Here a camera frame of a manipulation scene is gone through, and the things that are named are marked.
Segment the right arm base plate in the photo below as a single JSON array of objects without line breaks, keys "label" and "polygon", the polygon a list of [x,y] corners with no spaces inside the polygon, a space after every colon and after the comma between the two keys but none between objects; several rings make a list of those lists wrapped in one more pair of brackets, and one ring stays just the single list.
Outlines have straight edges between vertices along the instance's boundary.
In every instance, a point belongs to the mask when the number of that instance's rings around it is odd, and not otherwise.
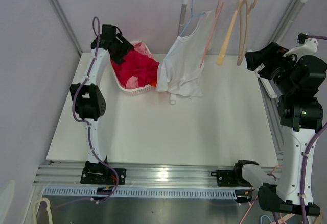
[{"label": "right arm base plate", "polygon": [[216,170],[211,176],[216,178],[218,187],[251,187],[239,170]]}]

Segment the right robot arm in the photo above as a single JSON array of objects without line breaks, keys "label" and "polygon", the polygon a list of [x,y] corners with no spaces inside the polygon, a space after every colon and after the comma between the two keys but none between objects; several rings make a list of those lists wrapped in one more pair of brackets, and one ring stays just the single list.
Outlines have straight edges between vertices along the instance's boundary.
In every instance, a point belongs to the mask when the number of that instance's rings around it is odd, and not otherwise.
[{"label": "right robot arm", "polygon": [[293,213],[303,218],[318,216],[311,174],[315,143],[326,129],[323,108],[316,98],[326,79],[326,63],[313,55],[288,54],[277,43],[245,54],[247,69],[272,80],[281,95],[277,110],[282,126],[284,155],[279,180],[267,175],[254,161],[235,164],[232,179],[237,185],[249,183],[258,191],[262,210]]}]

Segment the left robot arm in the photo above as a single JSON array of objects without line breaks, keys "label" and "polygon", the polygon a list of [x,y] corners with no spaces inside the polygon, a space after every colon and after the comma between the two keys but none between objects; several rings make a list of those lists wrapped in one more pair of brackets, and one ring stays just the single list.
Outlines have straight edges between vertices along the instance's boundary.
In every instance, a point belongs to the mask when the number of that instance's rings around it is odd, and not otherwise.
[{"label": "left robot arm", "polygon": [[84,75],[80,82],[70,85],[73,118],[85,125],[90,163],[105,164],[107,160],[101,129],[106,111],[106,101],[100,91],[102,75],[111,61],[122,64],[132,49],[133,45],[117,26],[102,25],[101,33],[91,43],[91,57]]}]

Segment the cream wooden hanger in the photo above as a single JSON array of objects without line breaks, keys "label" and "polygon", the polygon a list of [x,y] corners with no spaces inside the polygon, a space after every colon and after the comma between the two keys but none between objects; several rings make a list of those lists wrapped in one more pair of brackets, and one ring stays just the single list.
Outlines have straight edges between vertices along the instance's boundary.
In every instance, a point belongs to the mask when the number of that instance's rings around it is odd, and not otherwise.
[{"label": "cream wooden hanger", "polygon": [[218,58],[217,58],[217,61],[216,61],[217,65],[223,65],[223,63],[224,63],[224,59],[225,59],[225,56],[226,56],[226,52],[227,52],[227,49],[228,49],[228,46],[229,46],[229,42],[230,42],[230,39],[231,39],[233,29],[234,29],[234,26],[235,26],[237,15],[238,15],[238,12],[239,12],[240,7],[241,7],[241,2],[242,2],[242,0],[238,0],[235,12],[233,14],[232,20],[230,22],[230,25],[229,25],[229,28],[228,28],[228,31],[227,31],[227,34],[225,36],[224,42],[223,42],[223,44],[221,46],[221,49],[220,49],[220,52],[219,52],[219,55],[218,55]]}]

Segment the cream hanger of crimson shirt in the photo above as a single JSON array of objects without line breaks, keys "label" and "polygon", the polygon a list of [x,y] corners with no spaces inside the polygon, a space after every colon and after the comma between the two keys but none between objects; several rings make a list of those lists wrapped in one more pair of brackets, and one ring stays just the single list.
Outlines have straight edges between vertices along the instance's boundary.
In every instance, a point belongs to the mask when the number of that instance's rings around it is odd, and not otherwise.
[{"label": "cream hanger of crimson shirt", "polygon": [[258,0],[253,0],[251,4],[249,4],[248,0],[240,0],[238,3],[238,16],[240,23],[240,39],[239,39],[239,49],[238,49],[238,57],[237,57],[237,65],[240,66],[243,62],[243,58],[246,51],[246,45],[248,40],[248,32],[249,32],[249,19],[250,13],[252,9],[256,6]]}]

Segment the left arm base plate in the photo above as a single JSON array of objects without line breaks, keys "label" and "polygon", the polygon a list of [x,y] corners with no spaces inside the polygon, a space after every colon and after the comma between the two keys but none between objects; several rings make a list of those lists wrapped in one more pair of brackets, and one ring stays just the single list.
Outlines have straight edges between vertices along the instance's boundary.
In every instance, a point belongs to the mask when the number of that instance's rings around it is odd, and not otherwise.
[{"label": "left arm base plate", "polygon": [[115,185],[116,181],[118,181],[119,185],[124,185],[126,169],[115,168],[114,170],[117,172],[118,177],[111,169],[101,163],[90,163],[87,161],[82,170],[80,183],[89,185]]}]

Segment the crimson t shirt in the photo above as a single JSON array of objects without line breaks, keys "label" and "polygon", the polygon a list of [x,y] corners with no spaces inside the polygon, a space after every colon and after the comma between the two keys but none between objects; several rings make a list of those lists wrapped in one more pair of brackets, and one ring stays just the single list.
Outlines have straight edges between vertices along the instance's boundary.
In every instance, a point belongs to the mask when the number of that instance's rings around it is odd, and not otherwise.
[{"label": "crimson t shirt", "polygon": [[125,88],[128,79],[138,77],[139,87],[149,85],[153,79],[157,79],[159,63],[153,58],[140,54],[135,50],[129,51],[124,57],[125,62],[116,64],[111,60],[111,65],[119,83]]}]

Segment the orange t shirt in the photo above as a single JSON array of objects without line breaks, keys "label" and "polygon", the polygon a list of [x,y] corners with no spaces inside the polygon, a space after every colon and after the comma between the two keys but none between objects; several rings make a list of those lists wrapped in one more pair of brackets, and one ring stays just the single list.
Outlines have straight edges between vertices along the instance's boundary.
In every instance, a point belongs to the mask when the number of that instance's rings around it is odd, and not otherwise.
[{"label": "orange t shirt", "polygon": [[149,85],[151,85],[152,87],[156,87],[157,86],[157,79],[153,79]]}]

